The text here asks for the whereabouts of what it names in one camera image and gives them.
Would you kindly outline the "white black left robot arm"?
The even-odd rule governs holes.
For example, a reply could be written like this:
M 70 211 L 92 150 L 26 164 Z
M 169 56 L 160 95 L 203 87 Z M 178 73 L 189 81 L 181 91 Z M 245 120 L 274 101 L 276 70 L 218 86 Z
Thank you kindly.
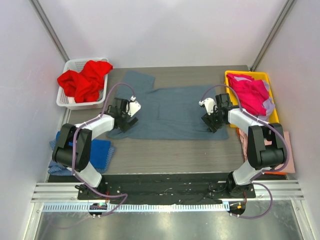
M 114 129 L 126 132 L 138 121 L 135 114 L 141 109 L 141 104 L 135 96 L 129 100 L 115 98 L 114 104 L 97 117 L 79 124 L 64 124 L 56 140 L 52 160 L 71 170 L 71 174 L 88 184 L 89 194 L 100 200 L 107 192 L 102 184 L 102 175 L 90 162 L 92 141 Z

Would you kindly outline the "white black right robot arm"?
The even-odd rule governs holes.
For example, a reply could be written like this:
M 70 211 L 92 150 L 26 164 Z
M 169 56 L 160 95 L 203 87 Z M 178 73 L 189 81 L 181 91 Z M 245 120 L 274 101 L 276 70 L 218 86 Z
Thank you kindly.
M 225 125 L 235 125 L 247 136 L 247 160 L 226 179 L 226 193 L 238 197 L 264 172 L 273 171 L 289 159 L 282 125 L 261 120 L 240 105 L 234 105 L 228 93 L 199 101 L 206 110 L 201 117 L 212 133 Z

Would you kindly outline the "grey-blue t shirt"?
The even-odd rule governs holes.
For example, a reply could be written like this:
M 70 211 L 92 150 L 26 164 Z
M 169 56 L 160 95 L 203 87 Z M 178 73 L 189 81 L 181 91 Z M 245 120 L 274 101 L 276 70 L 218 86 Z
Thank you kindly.
M 213 133 L 203 122 L 206 110 L 199 101 L 209 85 L 154 88 L 155 77 L 127 71 L 115 96 L 129 99 L 136 96 L 141 109 L 135 114 L 138 121 L 126 132 L 114 129 L 107 133 L 110 139 L 143 140 L 226 140 L 226 127 Z

